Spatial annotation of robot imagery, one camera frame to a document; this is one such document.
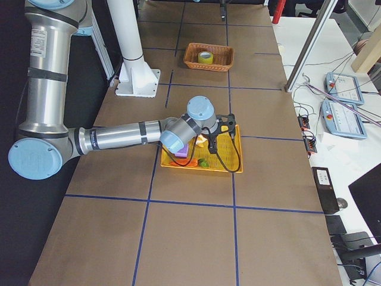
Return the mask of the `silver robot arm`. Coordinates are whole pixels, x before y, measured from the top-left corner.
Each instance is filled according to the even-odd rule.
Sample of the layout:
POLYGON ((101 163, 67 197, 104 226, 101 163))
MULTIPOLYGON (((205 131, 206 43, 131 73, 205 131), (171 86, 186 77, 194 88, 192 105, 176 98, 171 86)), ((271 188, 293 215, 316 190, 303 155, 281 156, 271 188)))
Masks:
POLYGON ((69 160, 92 151, 160 142, 176 153, 198 135, 217 130, 218 117, 204 96, 191 98, 178 118, 94 127, 99 96, 65 107, 71 39, 101 41, 91 1, 26 1, 24 14, 32 27, 26 118, 16 124, 8 152, 8 163, 19 176, 47 179, 69 160))

